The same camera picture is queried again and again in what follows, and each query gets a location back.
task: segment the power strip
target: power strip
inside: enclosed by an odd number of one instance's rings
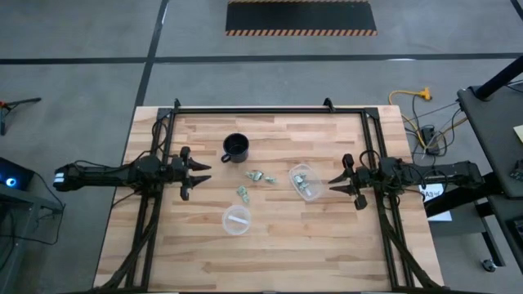
[[[435,135],[434,127],[423,127],[421,129],[421,135],[425,145],[431,144],[431,146],[425,150],[425,153],[428,155],[438,155],[440,153],[440,146],[436,140],[432,139]]]

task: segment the wheel caster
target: wheel caster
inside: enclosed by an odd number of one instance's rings
[[[496,264],[492,260],[484,260],[481,262],[481,265],[483,265],[483,269],[486,271],[493,273],[496,271]]]

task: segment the yellow extension cord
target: yellow extension cord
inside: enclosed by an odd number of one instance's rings
[[[431,97],[431,94],[430,92],[428,91],[428,88],[426,87],[423,91],[404,91],[404,90],[396,90],[396,91],[392,91],[390,94],[389,94],[389,105],[393,105],[392,104],[392,97],[395,95],[395,94],[408,94],[408,95],[415,95],[415,96],[418,96],[418,97],[421,97],[423,98],[424,100],[431,100],[432,97]],[[418,138],[418,141],[419,141],[419,144],[424,148],[424,149],[428,149],[428,147],[425,145],[425,142],[423,142],[423,139],[422,139],[422,136],[419,132],[419,129],[416,127],[416,125],[414,125],[412,123],[412,120],[415,119],[415,118],[407,118],[405,117],[403,114],[401,114],[401,117],[405,119],[405,121],[407,123],[409,123],[412,128],[414,129],[414,132],[416,133],[416,137]],[[445,134],[452,130],[453,128],[456,128],[457,126],[459,126],[460,124],[466,122],[468,120],[468,118],[462,118],[460,119],[459,121],[456,122],[456,124],[454,124],[453,126],[450,126],[450,127],[447,127],[444,131],[441,132],[441,136],[436,140],[435,145],[431,145],[429,147],[435,147],[437,146],[437,143],[443,138],[445,137]]]

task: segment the clear plastic lid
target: clear plastic lid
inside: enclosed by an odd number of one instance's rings
[[[288,171],[294,189],[306,201],[316,200],[324,192],[324,185],[316,173],[306,164],[298,164]]]
[[[241,235],[251,226],[251,213],[241,205],[233,205],[221,217],[223,229],[231,235]]]

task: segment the black floor stripe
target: black floor stripe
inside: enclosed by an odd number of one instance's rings
[[[290,56],[165,56],[124,58],[52,58],[0,59],[0,65],[111,65],[145,64],[150,74],[152,64],[239,63],[239,62],[308,62],[308,61],[376,61],[376,60],[492,60],[516,59],[523,52],[506,53],[442,53],[442,54],[354,54],[354,55],[290,55]]]
[[[141,75],[140,86],[138,87],[138,92],[134,102],[135,107],[142,106],[144,104],[145,94],[147,92],[147,86],[149,86],[150,74],[153,70],[154,58],[156,57],[156,51],[158,50],[158,44],[162,34],[163,21],[167,12],[168,4],[169,0],[162,0],[162,3],[160,4],[160,9],[156,18],[156,25],[154,26],[153,37],[149,45],[147,61],[145,62],[144,72]]]
[[[0,65],[110,65],[143,64],[146,57],[15,58],[0,59]]]
[[[521,8],[521,4],[518,2],[518,0],[510,0],[510,2],[514,6],[514,9],[516,9],[517,15],[519,15],[523,21],[523,8]]]
[[[241,62],[309,62],[309,61],[376,61],[376,60],[492,60],[516,59],[521,52],[459,54],[368,54],[368,55],[296,55],[296,56],[186,56],[156,57],[157,64],[241,63]]]

